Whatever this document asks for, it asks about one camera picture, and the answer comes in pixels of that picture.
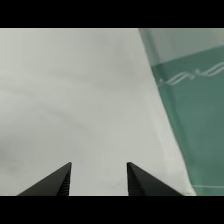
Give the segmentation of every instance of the white cloth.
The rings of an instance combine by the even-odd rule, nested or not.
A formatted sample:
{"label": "white cloth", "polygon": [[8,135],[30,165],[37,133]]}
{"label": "white cloth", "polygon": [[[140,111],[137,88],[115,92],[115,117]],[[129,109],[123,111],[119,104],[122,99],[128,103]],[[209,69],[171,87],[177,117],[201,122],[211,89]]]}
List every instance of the white cloth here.
{"label": "white cloth", "polygon": [[126,162],[194,194],[137,29],[0,29],[0,194],[71,161],[70,195],[127,195]]}

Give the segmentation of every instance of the green cloth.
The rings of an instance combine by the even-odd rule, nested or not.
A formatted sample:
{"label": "green cloth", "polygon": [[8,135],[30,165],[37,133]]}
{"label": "green cloth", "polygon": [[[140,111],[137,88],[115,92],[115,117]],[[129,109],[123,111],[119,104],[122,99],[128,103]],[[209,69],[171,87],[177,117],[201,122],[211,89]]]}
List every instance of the green cloth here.
{"label": "green cloth", "polygon": [[224,195],[224,47],[152,71],[197,195]]}

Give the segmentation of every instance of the white wavy pattern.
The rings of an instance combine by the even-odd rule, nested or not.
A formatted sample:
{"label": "white wavy pattern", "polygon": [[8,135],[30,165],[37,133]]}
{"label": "white wavy pattern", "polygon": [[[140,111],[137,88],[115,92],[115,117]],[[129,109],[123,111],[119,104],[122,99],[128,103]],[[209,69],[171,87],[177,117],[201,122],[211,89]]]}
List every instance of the white wavy pattern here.
{"label": "white wavy pattern", "polygon": [[197,76],[210,78],[210,77],[214,77],[214,76],[218,75],[222,71],[224,71],[224,62],[220,62],[220,63],[214,65],[213,67],[211,67],[211,68],[209,68],[208,70],[205,70],[205,71],[200,71],[200,69],[197,68],[197,69],[195,69],[194,73],[180,72],[180,73],[176,74],[174,77],[170,78],[169,80],[167,80],[165,82],[161,79],[160,84],[175,86],[178,83],[180,83],[180,82],[182,82],[186,79],[192,81]]}

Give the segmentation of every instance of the green fabric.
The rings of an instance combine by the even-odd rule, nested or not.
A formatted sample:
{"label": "green fabric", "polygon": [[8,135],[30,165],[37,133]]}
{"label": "green fabric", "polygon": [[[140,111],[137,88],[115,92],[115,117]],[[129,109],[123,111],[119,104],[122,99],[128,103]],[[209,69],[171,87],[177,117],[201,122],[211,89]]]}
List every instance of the green fabric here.
{"label": "green fabric", "polygon": [[152,67],[198,195],[224,195],[224,47]]}

